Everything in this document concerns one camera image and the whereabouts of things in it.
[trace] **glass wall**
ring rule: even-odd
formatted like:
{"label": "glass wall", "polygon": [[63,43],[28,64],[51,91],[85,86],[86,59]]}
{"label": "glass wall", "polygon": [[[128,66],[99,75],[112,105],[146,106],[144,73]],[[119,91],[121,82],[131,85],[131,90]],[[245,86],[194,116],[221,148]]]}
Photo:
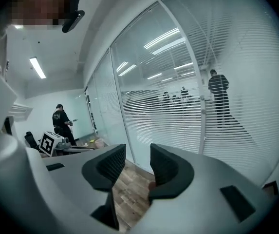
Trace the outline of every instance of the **glass wall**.
{"label": "glass wall", "polygon": [[257,184],[279,159],[279,32],[261,1],[163,0],[214,75],[202,77],[211,93],[203,154]]}
{"label": "glass wall", "polygon": [[[159,143],[220,159],[259,186],[270,176],[279,161],[279,19],[264,0],[161,0],[110,53],[107,74],[91,81],[106,94],[98,84],[115,76],[117,96],[106,95],[120,100],[138,166],[152,171],[149,145]],[[98,102],[103,115],[107,100]]]}
{"label": "glass wall", "polygon": [[126,157],[133,161],[108,52],[102,58],[91,81],[93,83],[87,89],[99,137],[108,145],[126,144]]}
{"label": "glass wall", "polygon": [[156,4],[112,45],[130,142],[146,170],[151,143],[199,150],[199,89],[185,40]]}

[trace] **black jacket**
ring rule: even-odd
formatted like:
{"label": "black jacket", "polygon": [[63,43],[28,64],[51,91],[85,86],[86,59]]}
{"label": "black jacket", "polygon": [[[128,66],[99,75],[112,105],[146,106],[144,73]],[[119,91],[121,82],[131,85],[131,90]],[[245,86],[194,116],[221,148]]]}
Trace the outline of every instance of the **black jacket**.
{"label": "black jacket", "polygon": [[213,94],[225,93],[229,88],[229,82],[224,75],[215,75],[208,82],[208,89]]}

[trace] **black pants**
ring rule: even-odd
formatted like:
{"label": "black pants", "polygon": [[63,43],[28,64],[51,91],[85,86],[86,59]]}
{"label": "black pants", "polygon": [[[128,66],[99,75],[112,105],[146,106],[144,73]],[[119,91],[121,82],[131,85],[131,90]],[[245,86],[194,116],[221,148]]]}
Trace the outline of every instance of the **black pants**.
{"label": "black pants", "polygon": [[222,123],[223,115],[225,117],[225,122],[229,123],[231,115],[229,110],[229,99],[227,92],[220,92],[219,94],[214,94],[214,99],[218,123]]}
{"label": "black pants", "polygon": [[74,137],[70,131],[70,129],[63,129],[63,131],[60,133],[61,136],[65,137],[65,138],[68,138],[69,139],[69,142],[72,146],[76,146],[76,142],[74,140]]}

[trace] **chair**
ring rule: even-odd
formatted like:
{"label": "chair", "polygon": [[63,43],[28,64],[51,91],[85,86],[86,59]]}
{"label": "chair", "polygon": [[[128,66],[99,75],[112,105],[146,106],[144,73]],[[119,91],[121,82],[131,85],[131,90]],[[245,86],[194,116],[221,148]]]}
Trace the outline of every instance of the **chair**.
{"label": "chair", "polygon": [[24,139],[28,142],[28,144],[30,145],[31,148],[39,150],[39,148],[38,148],[39,145],[37,144],[37,142],[33,138],[33,135],[32,135],[31,132],[26,132],[26,135],[25,135]]}

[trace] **fluorescent light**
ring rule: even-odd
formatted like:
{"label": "fluorescent light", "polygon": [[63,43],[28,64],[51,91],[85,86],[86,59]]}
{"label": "fluorescent light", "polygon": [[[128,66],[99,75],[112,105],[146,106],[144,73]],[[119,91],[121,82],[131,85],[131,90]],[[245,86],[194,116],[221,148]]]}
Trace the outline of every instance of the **fluorescent light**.
{"label": "fluorescent light", "polygon": [[179,45],[182,45],[184,43],[185,43],[185,38],[180,38],[180,39],[178,39],[174,42],[171,42],[171,43],[163,46],[162,48],[159,48],[158,50],[154,51],[152,54],[153,55],[158,55],[158,54],[164,52],[165,50],[172,49],[172,48],[177,47]]}
{"label": "fluorescent light", "polygon": [[161,76],[161,75],[162,75],[162,73],[159,73],[159,74],[154,75],[154,76],[151,76],[151,77],[149,77],[149,78],[147,78],[147,79],[149,80],[149,79],[155,78],[155,77],[157,77],[157,76]]}
{"label": "fluorescent light", "polygon": [[185,67],[188,67],[188,66],[191,66],[191,65],[193,65],[193,62],[187,63],[187,64],[182,65],[182,66],[179,66],[179,67],[176,67],[176,68],[174,68],[174,69],[185,68]]}
{"label": "fluorescent light", "polygon": [[189,72],[189,73],[182,74],[182,76],[191,75],[191,74],[194,74],[194,73],[195,72]]}
{"label": "fluorescent light", "polygon": [[166,80],[172,80],[173,79],[173,77],[171,77],[171,78],[167,78],[167,79],[165,79],[165,80],[162,80],[162,81],[166,81]]}
{"label": "fluorescent light", "polygon": [[163,35],[157,37],[156,39],[152,40],[151,42],[147,43],[147,44],[144,46],[144,48],[145,48],[145,49],[149,49],[149,48],[151,48],[153,45],[157,44],[158,42],[160,42],[160,41],[162,41],[162,40],[164,40],[164,39],[166,39],[166,38],[168,38],[168,37],[170,37],[170,36],[172,36],[172,35],[174,35],[174,34],[176,34],[176,33],[178,33],[178,32],[179,32],[179,29],[178,29],[178,28],[172,29],[172,30],[166,32],[165,34],[163,34]]}
{"label": "fluorescent light", "polygon": [[30,62],[32,64],[32,66],[34,67],[34,69],[36,70],[38,76],[40,76],[41,79],[44,79],[46,78],[46,76],[44,75],[38,61],[37,61],[37,58],[36,57],[32,57],[30,58]]}
{"label": "fluorescent light", "polygon": [[15,27],[16,29],[21,29],[21,28],[23,28],[23,25],[14,25],[14,27]]}
{"label": "fluorescent light", "polygon": [[148,63],[150,63],[150,60],[152,60],[152,59],[154,59],[154,58],[155,58],[155,57],[152,57],[152,58],[150,58],[149,60],[144,60],[144,61],[142,61],[140,64],[144,63],[145,61],[147,61],[146,64],[148,64]]}
{"label": "fluorescent light", "polygon": [[120,66],[118,66],[118,68],[116,69],[117,72],[119,72],[126,64],[128,64],[128,62],[123,62]]}
{"label": "fluorescent light", "polygon": [[137,67],[136,65],[132,65],[129,67],[127,70],[123,71],[122,73],[119,74],[119,76],[125,75],[127,72],[131,71],[133,68]]}

